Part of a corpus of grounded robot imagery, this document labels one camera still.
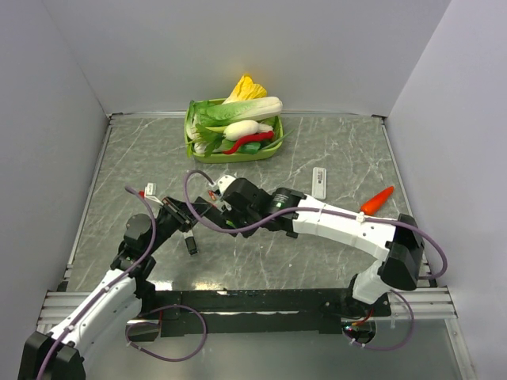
gray marble table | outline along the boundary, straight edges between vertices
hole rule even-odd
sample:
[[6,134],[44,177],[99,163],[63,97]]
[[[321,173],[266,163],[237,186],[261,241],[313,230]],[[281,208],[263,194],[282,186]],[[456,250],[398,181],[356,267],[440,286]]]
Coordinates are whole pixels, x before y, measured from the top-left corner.
[[[311,192],[315,166],[327,168],[326,202],[352,211],[385,187],[395,192],[378,216],[407,212],[381,120],[364,116],[283,117],[288,136],[270,159],[205,165],[187,158],[183,119],[116,120],[93,189],[75,254],[69,291],[91,291],[108,269],[121,242],[125,223],[143,205],[124,190],[155,182],[158,194],[182,200],[182,177],[199,168],[212,177],[246,177],[268,192],[277,187]],[[200,178],[190,182],[190,196],[207,196]],[[283,289],[346,287],[372,262],[368,254],[324,238],[259,230],[245,239],[194,229],[199,254],[190,256],[181,234],[154,255],[149,280],[157,289]]]

orange carrot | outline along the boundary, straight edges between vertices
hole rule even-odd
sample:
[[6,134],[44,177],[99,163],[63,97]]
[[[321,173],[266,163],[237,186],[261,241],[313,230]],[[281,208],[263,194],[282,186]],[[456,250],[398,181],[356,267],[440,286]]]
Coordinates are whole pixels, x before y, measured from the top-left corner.
[[390,186],[389,188],[382,190],[368,202],[364,203],[363,206],[361,206],[361,211],[363,211],[366,215],[374,215],[383,206],[383,204],[386,203],[387,199],[391,196],[394,190],[394,186]]

robotic arm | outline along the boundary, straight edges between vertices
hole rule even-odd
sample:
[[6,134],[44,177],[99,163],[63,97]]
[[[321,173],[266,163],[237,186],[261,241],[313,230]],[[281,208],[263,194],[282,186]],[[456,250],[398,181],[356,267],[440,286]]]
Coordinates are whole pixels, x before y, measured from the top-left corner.
[[[288,207],[312,207],[353,216],[344,218],[322,212],[297,211],[278,216],[263,226],[270,231],[285,231],[293,238],[297,238],[298,234],[322,236],[361,249],[376,258],[370,268],[353,277],[348,289],[341,290],[340,296],[335,297],[336,309],[343,315],[363,317],[391,288],[412,291],[417,287],[423,251],[422,239],[418,234],[389,224],[365,222],[362,214],[329,206],[288,188],[278,188],[273,194],[268,194],[247,179],[233,176],[223,176],[216,183],[214,190],[221,201],[221,208],[200,197],[193,203],[193,207],[199,215],[224,229],[231,229],[231,225],[249,226]],[[70,332],[58,343],[45,369],[44,378],[85,379],[97,353],[106,349],[108,342],[124,330],[128,321],[152,309],[158,292],[155,291],[154,285],[147,281],[156,264],[151,254],[175,232],[187,234],[197,223],[184,202],[166,197],[157,204],[157,232],[149,256],[114,287],[106,289],[107,291],[89,306],[90,301],[102,288],[131,267],[149,245],[152,235],[151,219],[147,215],[134,215],[128,220],[118,254],[98,287],[72,315],[54,327],[50,333],[44,335],[35,332],[29,337],[25,344],[18,380],[36,378],[51,346],[62,336],[65,329],[69,329],[70,321],[79,314],[83,314],[79,323],[71,326]],[[414,219],[408,215],[400,215],[398,220],[415,226]],[[247,238],[254,232],[255,230],[251,230],[243,233],[243,236]],[[189,252],[196,253],[193,239],[186,240]],[[329,291],[335,290],[324,290],[323,293],[327,296]],[[212,293],[224,293],[196,292],[209,295],[210,301],[215,296]],[[322,303],[318,297],[312,297],[310,305],[305,304],[304,311],[306,308],[312,311],[320,310]],[[207,308],[210,309],[208,306],[202,306],[201,311]]]

green plastic tray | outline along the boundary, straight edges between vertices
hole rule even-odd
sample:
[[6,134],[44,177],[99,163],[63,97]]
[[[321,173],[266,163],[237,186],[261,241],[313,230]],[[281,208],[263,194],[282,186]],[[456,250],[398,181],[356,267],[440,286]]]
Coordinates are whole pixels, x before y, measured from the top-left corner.
[[[211,103],[221,105],[225,99],[214,99],[211,100]],[[189,109],[187,109],[187,114],[185,116],[185,125],[183,127],[183,133],[185,135],[185,144],[189,143],[189,137],[185,131],[185,127],[187,124],[192,123],[189,117]],[[278,139],[284,135],[284,129],[282,128],[282,120],[279,116],[276,117],[275,125],[273,126],[273,130],[275,132],[274,139]],[[256,161],[256,160],[264,160],[265,158],[270,158],[273,156],[278,149],[282,146],[282,141],[277,143],[275,146],[259,150],[256,154],[245,154],[245,153],[233,153],[233,154],[222,154],[222,153],[214,153],[209,157],[205,157],[204,154],[199,154],[193,151],[193,157],[205,164],[227,164],[230,162],[247,162],[247,161]]]

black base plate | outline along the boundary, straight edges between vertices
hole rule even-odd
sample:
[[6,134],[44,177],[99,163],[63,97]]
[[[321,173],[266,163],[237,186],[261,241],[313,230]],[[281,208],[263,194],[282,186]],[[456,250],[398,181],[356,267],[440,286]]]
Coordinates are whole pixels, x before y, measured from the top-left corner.
[[[157,291],[155,308],[180,304],[198,310],[209,333],[266,333],[318,331],[341,334],[348,315],[343,300],[348,289]],[[374,317],[388,317],[387,294],[373,305]],[[169,309],[162,315],[162,336],[202,333],[199,319],[187,310]]]

